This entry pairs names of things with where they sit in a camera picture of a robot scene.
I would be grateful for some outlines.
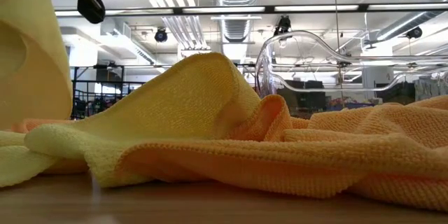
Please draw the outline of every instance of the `orange microfiber towel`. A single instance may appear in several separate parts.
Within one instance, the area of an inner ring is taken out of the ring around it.
[[[282,97],[260,100],[225,56],[194,55],[98,115],[0,132],[0,186],[73,172],[71,160],[103,187],[212,179],[448,211],[447,125],[447,96],[292,118]],[[21,137],[23,146],[5,144]]]

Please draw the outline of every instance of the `fluorescent light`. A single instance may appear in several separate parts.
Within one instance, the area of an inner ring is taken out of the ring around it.
[[[82,17],[77,10],[57,10],[56,17]]]
[[[419,10],[425,8],[443,9],[448,8],[448,3],[402,3],[402,4],[372,4],[369,11],[387,10]]]
[[[132,9],[122,9],[122,10],[106,10],[106,16],[110,15],[160,15],[160,14],[172,14],[173,9],[171,8],[151,8],[144,10],[132,10]]]
[[[202,8],[184,8],[182,12],[190,13],[261,13],[265,11],[262,6],[229,6],[229,7],[202,7]]]
[[[210,20],[261,20],[261,16],[220,16],[210,17]]]
[[[126,16],[126,15],[166,15],[173,14],[172,8],[150,8],[150,9],[120,9],[120,10],[106,10],[106,16]],[[56,10],[56,17],[82,17],[82,15],[77,10]]]
[[[337,6],[338,11],[354,11],[358,9],[358,5],[343,5]],[[276,12],[288,12],[288,11],[336,11],[336,6],[324,5],[324,6],[275,6]]]

